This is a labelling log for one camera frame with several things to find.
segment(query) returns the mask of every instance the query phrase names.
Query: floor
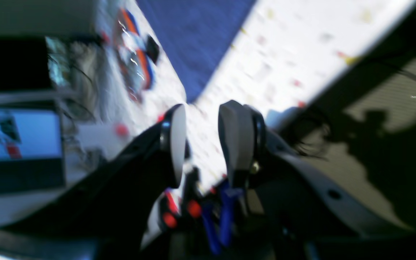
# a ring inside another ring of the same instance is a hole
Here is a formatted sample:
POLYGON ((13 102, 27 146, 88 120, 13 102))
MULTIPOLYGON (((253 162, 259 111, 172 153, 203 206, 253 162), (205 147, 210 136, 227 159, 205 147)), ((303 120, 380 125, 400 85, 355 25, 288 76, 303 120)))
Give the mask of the floor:
POLYGON ((304 160, 407 229, 416 229, 415 75, 413 15, 282 132, 304 160))

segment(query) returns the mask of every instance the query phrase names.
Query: blue cloth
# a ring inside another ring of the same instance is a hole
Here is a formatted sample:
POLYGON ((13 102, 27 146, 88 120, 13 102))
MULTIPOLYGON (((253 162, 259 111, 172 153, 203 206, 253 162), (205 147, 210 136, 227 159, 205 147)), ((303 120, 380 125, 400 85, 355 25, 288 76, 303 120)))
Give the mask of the blue cloth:
POLYGON ((137 0, 194 102, 255 0, 137 0))

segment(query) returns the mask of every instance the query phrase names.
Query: blue mat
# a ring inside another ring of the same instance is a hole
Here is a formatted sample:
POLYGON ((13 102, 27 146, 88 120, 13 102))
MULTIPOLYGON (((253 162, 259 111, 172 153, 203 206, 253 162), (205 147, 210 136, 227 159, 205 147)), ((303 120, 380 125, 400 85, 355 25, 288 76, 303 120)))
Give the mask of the blue mat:
POLYGON ((194 102, 255 0, 137 0, 194 102))

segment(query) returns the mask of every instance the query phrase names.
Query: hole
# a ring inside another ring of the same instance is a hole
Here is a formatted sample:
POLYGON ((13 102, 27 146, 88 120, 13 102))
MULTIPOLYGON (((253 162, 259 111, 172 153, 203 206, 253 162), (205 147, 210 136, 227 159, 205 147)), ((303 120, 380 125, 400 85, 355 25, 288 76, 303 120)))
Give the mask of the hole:
POLYGON ((328 196, 332 199, 341 199, 341 194, 334 190, 328 190, 328 196))

